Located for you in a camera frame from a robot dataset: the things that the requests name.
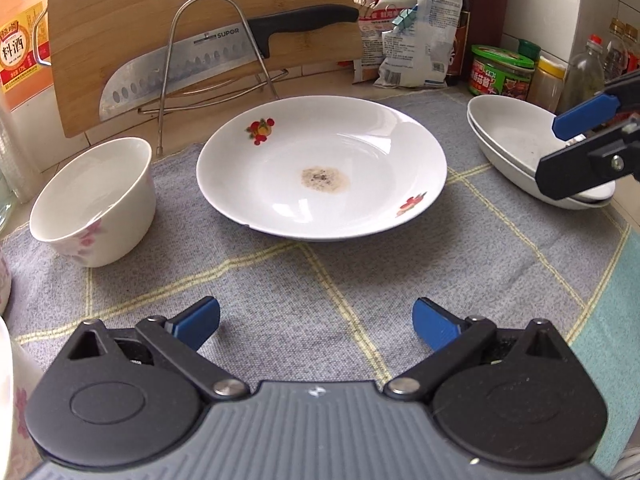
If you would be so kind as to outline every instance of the plastic jar with green lid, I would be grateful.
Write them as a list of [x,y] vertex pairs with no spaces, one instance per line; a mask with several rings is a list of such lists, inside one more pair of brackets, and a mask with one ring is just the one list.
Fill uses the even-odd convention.
[[474,62],[469,91],[474,95],[496,94],[524,100],[534,71],[534,62],[522,54],[495,46],[471,47]]

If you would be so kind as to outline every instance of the gray cloth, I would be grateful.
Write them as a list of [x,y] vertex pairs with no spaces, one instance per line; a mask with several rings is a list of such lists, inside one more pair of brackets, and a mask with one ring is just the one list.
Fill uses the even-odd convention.
[[11,235],[11,334],[47,367],[83,318],[128,327],[208,294],[222,324],[200,352],[253,386],[388,380],[430,353],[412,329],[419,296],[505,327],[547,317],[571,337],[626,224],[612,208],[562,210],[508,182],[476,146],[467,99],[448,89],[383,101],[424,124],[450,167],[435,204],[389,232],[306,244],[235,224],[199,193],[192,146],[154,166],[154,222],[114,264],[84,269],[28,229]]

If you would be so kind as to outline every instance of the white oval plate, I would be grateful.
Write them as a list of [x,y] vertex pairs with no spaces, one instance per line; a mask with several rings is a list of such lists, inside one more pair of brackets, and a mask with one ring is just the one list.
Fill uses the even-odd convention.
[[[555,115],[526,101],[499,95],[476,96],[469,101],[467,113],[496,151],[534,178],[540,159],[566,146],[551,129]],[[599,202],[611,198],[615,190],[616,183],[607,182],[574,198]]]
[[593,209],[604,207],[611,202],[611,199],[600,200],[599,202],[580,202],[578,200],[574,200],[573,198],[563,198],[562,200],[551,200],[548,196],[540,193],[538,189],[538,184],[536,180],[529,176],[527,173],[522,171],[516,165],[512,164],[509,160],[504,158],[498,151],[494,148],[493,144],[490,144],[483,133],[479,131],[476,125],[473,122],[471,116],[467,113],[466,120],[469,122],[471,129],[476,134],[476,141],[478,142],[478,146],[480,150],[484,153],[484,156],[489,160],[490,163],[494,165],[494,168],[500,173],[502,173],[506,178],[511,180],[516,186],[518,186],[521,190],[529,193],[531,196],[542,200],[542,202],[546,202],[551,205],[555,205],[556,207],[560,207],[562,209]]
[[204,145],[196,177],[207,201],[239,224],[343,240],[418,216],[442,191],[447,161],[424,126],[392,108],[304,96],[224,124]]

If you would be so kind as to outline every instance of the brown stain on plate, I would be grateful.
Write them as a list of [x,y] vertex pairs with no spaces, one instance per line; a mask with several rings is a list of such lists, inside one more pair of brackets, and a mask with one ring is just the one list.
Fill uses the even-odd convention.
[[302,185],[314,191],[338,194],[346,190],[349,184],[349,177],[335,168],[314,166],[302,170]]

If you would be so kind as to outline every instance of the barcode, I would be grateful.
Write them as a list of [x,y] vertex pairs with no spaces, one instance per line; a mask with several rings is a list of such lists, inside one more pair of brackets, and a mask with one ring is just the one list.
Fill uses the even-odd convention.
[[391,70],[382,71],[382,79],[384,79],[388,85],[399,85],[401,75],[401,72],[391,72]]

